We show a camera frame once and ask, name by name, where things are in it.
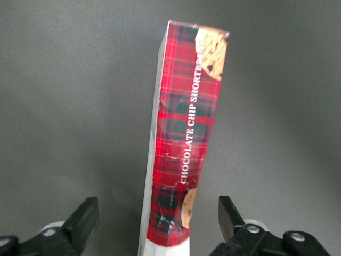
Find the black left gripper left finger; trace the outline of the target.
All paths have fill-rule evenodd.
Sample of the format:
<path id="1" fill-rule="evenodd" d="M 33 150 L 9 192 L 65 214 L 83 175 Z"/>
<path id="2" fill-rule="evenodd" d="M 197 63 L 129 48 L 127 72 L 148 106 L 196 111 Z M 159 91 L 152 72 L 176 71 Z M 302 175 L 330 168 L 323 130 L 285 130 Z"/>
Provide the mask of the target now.
<path id="1" fill-rule="evenodd" d="M 1 236 L 1 255 L 81 255 L 99 225 L 96 197 L 86 198 L 66 221 L 46 225 L 33 238 Z"/>

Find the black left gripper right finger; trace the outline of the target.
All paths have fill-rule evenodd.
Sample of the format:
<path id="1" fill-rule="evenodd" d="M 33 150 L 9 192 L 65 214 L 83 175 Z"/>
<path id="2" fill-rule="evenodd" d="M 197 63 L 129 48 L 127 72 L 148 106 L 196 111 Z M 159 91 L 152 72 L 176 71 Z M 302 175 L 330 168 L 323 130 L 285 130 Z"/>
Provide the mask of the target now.
<path id="1" fill-rule="evenodd" d="M 290 230 L 278 238 L 259 224 L 246 223 L 229 196 L 218 199 L 218 220 L 225 242 L 211 255 L 329 255 L 306 232 Z"/>

